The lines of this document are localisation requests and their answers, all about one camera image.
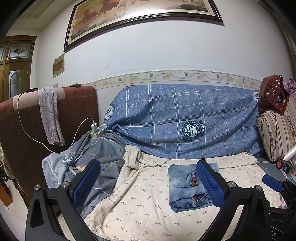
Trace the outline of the framed horse painting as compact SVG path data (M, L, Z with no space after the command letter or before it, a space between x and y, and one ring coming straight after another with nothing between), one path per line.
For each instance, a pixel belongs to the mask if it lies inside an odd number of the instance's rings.
M180 18L223 22L214 1L81 1L72 10L64 52L122 26Z

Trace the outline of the blue denim jeans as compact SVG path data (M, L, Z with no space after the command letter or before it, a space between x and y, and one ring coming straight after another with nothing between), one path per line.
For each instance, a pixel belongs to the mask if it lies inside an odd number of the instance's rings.
M168 168L169 205L178 213L212 206L213 202L200 181L196 164Z

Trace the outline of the purple cloth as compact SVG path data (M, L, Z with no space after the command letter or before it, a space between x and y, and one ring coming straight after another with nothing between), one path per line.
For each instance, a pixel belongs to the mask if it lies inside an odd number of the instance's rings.
M296 81L293 78L288 77L284 81L284 88L290 95L296 98Z

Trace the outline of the lilac cloth on headboard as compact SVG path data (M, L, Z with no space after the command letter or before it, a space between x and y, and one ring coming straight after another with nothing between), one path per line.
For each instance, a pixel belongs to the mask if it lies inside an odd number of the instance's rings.
M58 94L53 87L38 90L40 115L49 145L64 146L65 140L58 121Z

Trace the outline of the white phone charger plug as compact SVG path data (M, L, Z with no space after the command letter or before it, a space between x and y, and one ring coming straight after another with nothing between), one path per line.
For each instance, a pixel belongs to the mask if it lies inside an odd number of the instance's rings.
M95 121L93 121L92 125L91 125L91 133L97 133L97 123Z

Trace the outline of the striped beige cushion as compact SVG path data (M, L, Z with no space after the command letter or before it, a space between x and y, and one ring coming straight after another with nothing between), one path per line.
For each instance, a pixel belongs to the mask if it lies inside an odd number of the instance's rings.
M268 110L257 118L263 146L272 163L295 145L295 114L295 98L291 96L283 115Z

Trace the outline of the dark red leather bag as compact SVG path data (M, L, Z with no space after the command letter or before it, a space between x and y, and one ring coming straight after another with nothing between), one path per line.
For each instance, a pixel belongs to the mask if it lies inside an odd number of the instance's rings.
M284 89L281 75L274 74L264 78L259 90L259 114L273 110L280 115L284 115L289 98L290 95Z

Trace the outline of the wooden door with glass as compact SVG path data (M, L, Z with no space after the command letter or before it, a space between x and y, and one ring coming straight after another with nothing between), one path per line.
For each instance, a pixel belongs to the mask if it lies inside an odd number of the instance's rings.
M4 37L1 42L1 102L30 89L36 36Z

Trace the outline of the blue plaid blanket with emblem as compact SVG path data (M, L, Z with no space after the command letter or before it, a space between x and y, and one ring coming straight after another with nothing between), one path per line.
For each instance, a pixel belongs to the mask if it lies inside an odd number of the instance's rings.
M131 85L111 102L104 123L127 145L161 158L261 156L256 95L228 86Z

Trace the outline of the grey patterned quilt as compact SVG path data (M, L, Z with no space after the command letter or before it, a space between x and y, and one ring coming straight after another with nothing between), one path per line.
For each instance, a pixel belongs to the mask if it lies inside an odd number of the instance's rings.
M74 207L85 218L100 201L113 194L125 163L124 154L125 143L116 133L108 131L97 139L86 133L70 149L52 153L42 161L47 186L57 188L86 171L70 192Z

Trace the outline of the white power strip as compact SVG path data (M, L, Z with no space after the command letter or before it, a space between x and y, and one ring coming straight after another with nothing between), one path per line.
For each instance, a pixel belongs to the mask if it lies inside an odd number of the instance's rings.
M99 138L101 135L103 135L107 129L107 125L103 124L103 125L100 125L100 126L97 126L98 129L97 129L97 133L90 133L90 137L92 139L97 139Z

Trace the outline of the white plastic tube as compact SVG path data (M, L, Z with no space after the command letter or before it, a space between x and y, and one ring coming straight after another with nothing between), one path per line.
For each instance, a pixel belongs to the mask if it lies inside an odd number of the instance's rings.
M290 159L293 158L293 156L295 156L296 154L296 145L294 145L285 155L284 155L284 158L283 160L285 162L289 161Z

